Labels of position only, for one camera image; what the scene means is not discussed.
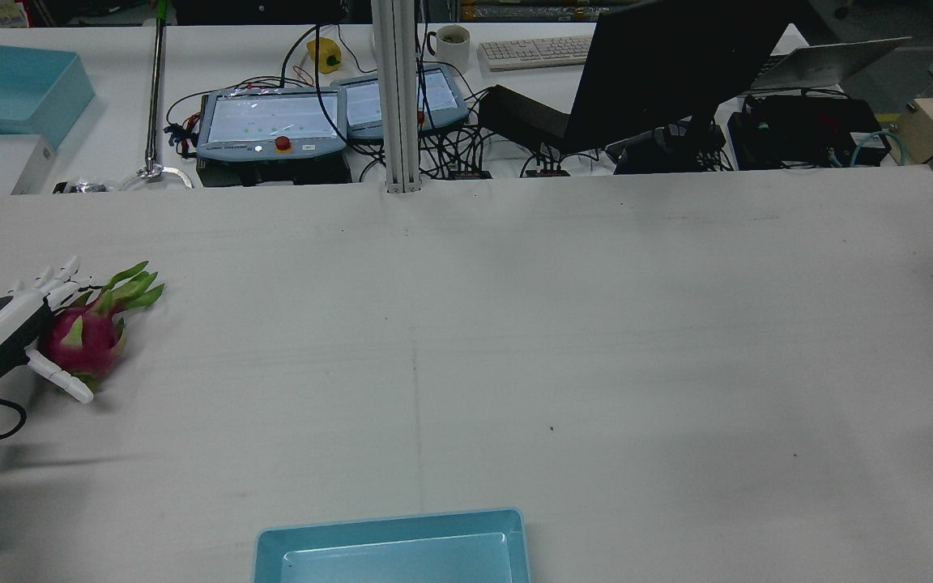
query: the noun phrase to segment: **keyboard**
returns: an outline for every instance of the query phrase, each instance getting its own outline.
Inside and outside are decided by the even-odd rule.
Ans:
[[[588,36],[553,36],[523,40],[492,40],[478,45],[477,54],[490,70],[537,69],[586,62]]]

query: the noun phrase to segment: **light blue box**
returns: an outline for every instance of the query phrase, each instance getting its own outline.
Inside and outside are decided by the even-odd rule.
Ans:
[[[253,583],[530,583],[517,509],[270,528]]]
[[[0,45],[0,134],[59,147],[95,95],[77,53]]]

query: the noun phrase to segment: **dragon fruit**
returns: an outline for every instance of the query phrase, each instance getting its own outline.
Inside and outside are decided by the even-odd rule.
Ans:
[[[59,311],[38,340],[41,354],[92,390],[99,388],[125,347],[125,318],[118,314],[151,305],[164,291],[163,284],[150,288],[156,272],[145,272],[147,263],[123,270]]]

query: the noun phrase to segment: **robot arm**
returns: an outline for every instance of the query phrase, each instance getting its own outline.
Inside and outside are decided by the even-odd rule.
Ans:
[[[25,288],[18,282],[0,298],[0,379],[16,366],[26,364],[79,402],[92,401],[92,391],[85,383],[32,347],[51,324],[55,311],[75,292],[92,286],[92,278],[75,277],[78,264],[78,258],[73,257],[55,272],[45,270],[32,287]]]

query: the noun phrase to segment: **desk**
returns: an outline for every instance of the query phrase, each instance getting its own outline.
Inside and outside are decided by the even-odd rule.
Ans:
[[[534,36],[565,36],[592,31],[593,23],[470,23],[471,41],[475,47],[485,40],[527,38]],[[289,45],[304,31],[303,26],[260,27],[169,27],[167,29],[166,59],[162,82],[164,112],[171,103],[189,93],[224,87],[256,74],[278,74],[283,56]],[[359,56],[363,69],[375,67],[373,42],[369,25],[342,25],[342,34],[348,47]],[[336,36],[333,27],[325,32]],[[96,97],[60,144],[57,161],[42,189],[51,191],[59,181],[76,177],[91,177],[100,181],[120,184],[134,176],[144,164],[146,143],[145,119],[149,100],[149,75],[153,59],[153,29],[151,27],[106,27],[66,29],[0,29],[0,44],[23,45],[42,49],[66,49],[81,55]],[[782,36],[779,49],[789,51],[804,39],[793,26]],[[293,62],[308,67],[304,49],[296,53]],[[474,91],[500,83],[523,95],[541,100],[562,111],[570,111],[582,68],[557,67],[544,70],[518,70],[492,73],[478,67],[477,55],[471,55],[471,66],[466,71],[466,84]],[[355,77],[359,71],[351,59],[345,57],[345,66],[325,78],[328,83],[336,78]],[[719,111],[719,125],[725,126],[729,114],[738,104],[723,104]],[[186,100],[175,108],[178,121],[199,110],[196,99]],[[186,170],[196,177],[193,161],[184,161],[167,145],[165,134],[160,138],[160,156],[166,165]],[[528,154],[511,143],[495,143],[486,148],[489,169],[496,177],[515,177],[521,171]],[[365,160],[350,155],[353,177],[359,176]],[[606,159],[599,164],[571,158],[565,169],[572,174],[610,174],[614,166]],[[381,169],[367,175],[375,181],[384,181]],[[175,188],[177,181],[151,185],[156,188]]]
[[[0,381],[1,582],[504,505],[541,583],[933,582],[925,166],[247,194],[0,198],[0,291],[168,284],[90,406]]]

